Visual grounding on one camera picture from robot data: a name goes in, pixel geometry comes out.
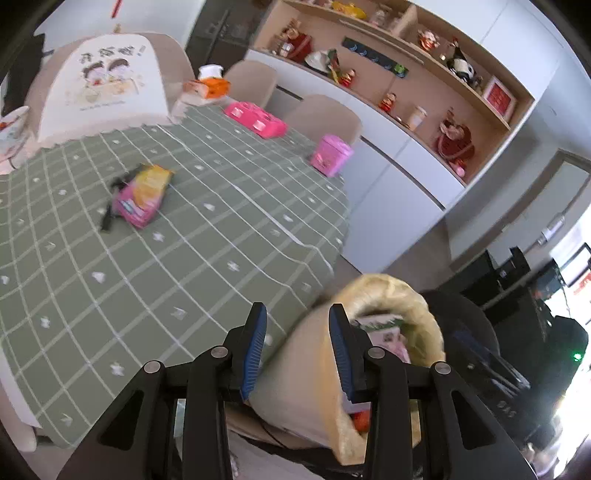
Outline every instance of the orange tissue box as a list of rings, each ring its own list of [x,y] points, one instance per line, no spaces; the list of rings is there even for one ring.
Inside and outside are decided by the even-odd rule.
[[[205,99],[220,98],[228,94],[230,82],[215,77],[192,80],[184,84],[183,90],[187,93],[196,93]]]

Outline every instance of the green plaid tablecloth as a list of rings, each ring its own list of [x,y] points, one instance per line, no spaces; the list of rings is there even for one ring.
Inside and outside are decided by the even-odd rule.
[[[0,346],[44,431],[76,445],[142,364],[190,361],[251,303],[264,358],[332,278],[347,231],[341,179],[290,131],[263,140],[218,106],[180,125],[86,137],[0,178]],[[139,163],[175,174],[143,230],[97,225],[107,186]]]

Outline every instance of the pink box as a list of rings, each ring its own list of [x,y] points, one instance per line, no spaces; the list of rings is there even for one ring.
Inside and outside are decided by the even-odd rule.
[[[352,154],[353,149],[339,137],[325,135],[318,143],[311,163],[327,177],[334,177]]]
[[[287,124],[249,102],[231,103],[224,113],[263,138],[285,135]]]

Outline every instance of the screw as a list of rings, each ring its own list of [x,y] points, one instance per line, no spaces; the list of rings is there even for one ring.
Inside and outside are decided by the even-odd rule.
[[[386,353],[380,347],[373,346],[368,350],[368,355],[371,358],[384,358],[384,355],[386,355]]]
[[[440,375],[447,375],[452,372],[452,368],[445,362],[437,362],[435,364],[435,371]]]
[[[217,346],[212,349],[212,357],[224,358],[228,354],[228,349],[224,346]]]
[[[160,362],[156,360],[150,360],[144,365],[144,372],[147,374],[155,374],[158,370],[160,370]]]

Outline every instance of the dining chair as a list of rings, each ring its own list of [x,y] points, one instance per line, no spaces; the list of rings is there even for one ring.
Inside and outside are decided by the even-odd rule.
[[[260,61],[241,60],[224,75],[230,82],[229,96],[265,108],[277,85],[277,72]]]
[[[362,128],[361,120],[354,112],[325,95],[304,97],[284,121],[314,142],[332,134],[353,145]]]

